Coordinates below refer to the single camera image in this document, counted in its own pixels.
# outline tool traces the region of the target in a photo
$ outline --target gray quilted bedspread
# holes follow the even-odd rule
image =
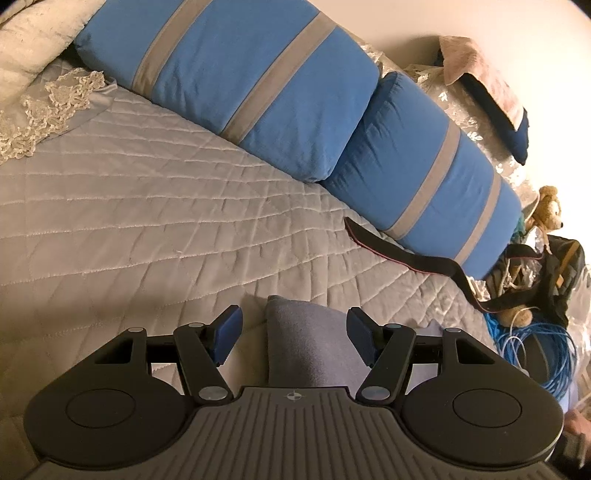
[[[244,333],[222,367],[234,390],[265,383],[270,294],[361,306],[380,323],[436,319],[492,347],[451,280],[358,247],[346,215],[367,225],[319,185],[121,88],[109,110],[2,165],[0,478],[36,464],[29,399],[131,326],[167,334],[239,304]]]

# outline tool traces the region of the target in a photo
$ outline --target metal rivet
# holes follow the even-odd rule
[[[361,396],[366,400],[386,400],[390,396],[390,391],[384,387],[365,387],[361,391]]]
[[[228,391],[223,387],[203,387],[199,396],[204,400],[219,401],[228,396]]]

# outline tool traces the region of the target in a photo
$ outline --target blue cable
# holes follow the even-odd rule
[[[519,366],[516,352],[522,348],[519,341],[523,342],[529,335],[538,336],[540,343],[543,344],[550,369],[550,378],[542,384],[542,387],[550,392],[556,400],[562,400],[573,381],[577,365],[577,349],[566,329],[554,323],[546,323],[538,313],[534,313],[534,321],[529,326],[523,328],[514,327],[510,335],[509,329],[500,325],[494,315],[485,313],[484,317],[499,354],[501,354],[503,346],[506,344],[502,356],[516,367]],[[517,337],[519,340],[511,339],[507,341],[510,336]]]

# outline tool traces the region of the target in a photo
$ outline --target wall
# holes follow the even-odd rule
[[[474,38],[530,119],[528,167],[560,189],[561,235],[591,262],[591,20],[569,0],[311,0],[404,67],[429,63],[438,35]]]

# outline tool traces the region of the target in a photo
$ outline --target blue striped pillow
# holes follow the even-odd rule
[[[106,0],[75,44],[89,67],[302,181],[332,172],[378,81],[303,0]]]
[[[401,245],[453,258],[475,278],[493,267],[521,213],[478,146],[398,72],[382,80],[322,185]]]

